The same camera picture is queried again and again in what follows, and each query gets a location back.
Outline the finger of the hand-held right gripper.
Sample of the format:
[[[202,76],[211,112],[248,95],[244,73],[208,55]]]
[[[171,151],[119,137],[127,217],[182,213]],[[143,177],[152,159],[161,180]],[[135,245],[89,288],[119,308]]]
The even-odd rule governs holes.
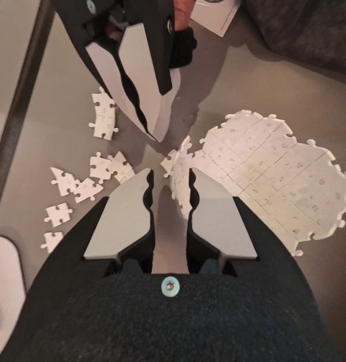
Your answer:
[[[172,104],[180,88],[180,70],[169,69],[168,79],[171,80],[172,88],[162,95],[143,23],[126,28],[119,57],[138,93],[139,110],[145,117],[149,134],[162,142],[169,128]]]
[[[139,108],[139,96],[127,76],[118,50],[119,42],[101,36],[85,47],[102,79],[103,87],[115,100],[123,113],[143,132],[148,133],[146,119]]]

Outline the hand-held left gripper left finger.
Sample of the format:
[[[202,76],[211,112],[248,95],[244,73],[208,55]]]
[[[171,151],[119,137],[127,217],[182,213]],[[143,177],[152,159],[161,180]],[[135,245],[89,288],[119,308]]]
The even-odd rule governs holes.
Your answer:
[[[153,187],[154,172],[145,168],[109,195],[85,250],[85,260],[114,259],[122,265],[134,259],[141,266],[152,266],[156,244]]]

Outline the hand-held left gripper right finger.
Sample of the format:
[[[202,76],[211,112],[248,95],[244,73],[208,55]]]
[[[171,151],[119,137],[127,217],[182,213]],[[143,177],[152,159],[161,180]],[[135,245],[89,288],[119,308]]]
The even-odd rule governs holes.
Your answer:
[[[231,193],[197,168],[189,169],[187,261],[255,260],[258,255]]]

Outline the puzzle pieces group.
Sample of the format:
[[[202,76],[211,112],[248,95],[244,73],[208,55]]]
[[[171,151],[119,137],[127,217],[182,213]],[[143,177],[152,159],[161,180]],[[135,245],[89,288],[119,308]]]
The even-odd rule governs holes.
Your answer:
[[[99,93],[92,94],[95,109],[95,120],[89,123],[93,137],[111,141],[116,127],[116,102],[99,88]],[[89,174],[80,181],[73,174],[57,167],[50,167],[53,179],[50,181],[58,189],[61,197],[73,195],[75,204],[83,201],[96,201],[98,193],[102,192],[111,180],[116,180],[119,185],[131,179],[134,175],[132,165],[127,161],[121,151],[115,155],[103,156],[97,151],[89,158]],[[44,233],[42,249],[51,253],[64,236],[63,231],[57,231],[62,224],[71,220],[73,209],[68,202],[62,202],[46,208],[44,222],[50,224],[53,231]]]

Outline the partly built white puzzle ball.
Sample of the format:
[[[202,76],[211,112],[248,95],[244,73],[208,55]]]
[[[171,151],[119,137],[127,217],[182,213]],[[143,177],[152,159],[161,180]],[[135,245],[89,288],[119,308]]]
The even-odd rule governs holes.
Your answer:
[[[200,139],[189,153],[187,136],[170,177],[172,199],[188,219],[189,168],[196,167],[239,197],[281,240],[292,256],[300,242],[328,238],[346,224],[346,172],[331,151],[315,140],[299,143],[284,120],[250,110],[225,116],[225,122]]]

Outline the single white puzzle piece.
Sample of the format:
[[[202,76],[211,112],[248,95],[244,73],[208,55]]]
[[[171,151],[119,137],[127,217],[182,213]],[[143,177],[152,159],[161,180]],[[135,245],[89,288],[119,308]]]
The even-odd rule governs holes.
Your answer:
[[[164,168],[165,173],[163,177],[165,179],[168,179],[172,177],[175,171],[175,165],[177,161],[177,157],[179,156],[178,150],[171,150],[168,155],[163,159],[163,161],[160,163],[160,165]]]

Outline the person's right hand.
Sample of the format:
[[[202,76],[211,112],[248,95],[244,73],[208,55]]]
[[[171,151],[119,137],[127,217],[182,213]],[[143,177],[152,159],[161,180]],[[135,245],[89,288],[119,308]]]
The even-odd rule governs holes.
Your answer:
[[[195,0],[174,0],[175,31],[188,28],[194,5]]]

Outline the printed instruction leaflet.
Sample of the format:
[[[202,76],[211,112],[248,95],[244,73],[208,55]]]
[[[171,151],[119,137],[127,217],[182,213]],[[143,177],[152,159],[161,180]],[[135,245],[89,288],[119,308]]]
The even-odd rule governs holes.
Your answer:
[[[240,0],[197,0],[190,18],[222,38],[240,5]]]

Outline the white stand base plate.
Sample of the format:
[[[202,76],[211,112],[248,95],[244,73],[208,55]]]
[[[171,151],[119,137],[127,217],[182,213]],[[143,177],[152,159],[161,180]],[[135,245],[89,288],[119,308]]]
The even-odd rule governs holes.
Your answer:
[[[18,250],[13,242],[0,236],[0,354],[15,329],[25,299]]]

